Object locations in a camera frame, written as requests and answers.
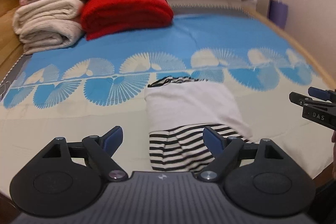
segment purple object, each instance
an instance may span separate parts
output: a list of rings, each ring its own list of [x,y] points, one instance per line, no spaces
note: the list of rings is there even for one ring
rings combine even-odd
[[[270,0],[268,8],[268,19],[275,25],[284,29],[288,15],[288,5],[279,0]]]

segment dark red object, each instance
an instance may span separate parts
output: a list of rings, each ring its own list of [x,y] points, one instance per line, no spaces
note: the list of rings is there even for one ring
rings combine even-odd
[[[89,0],[81,25],[91,40],[125,30],[167,27],[173,16],[166,0]]]

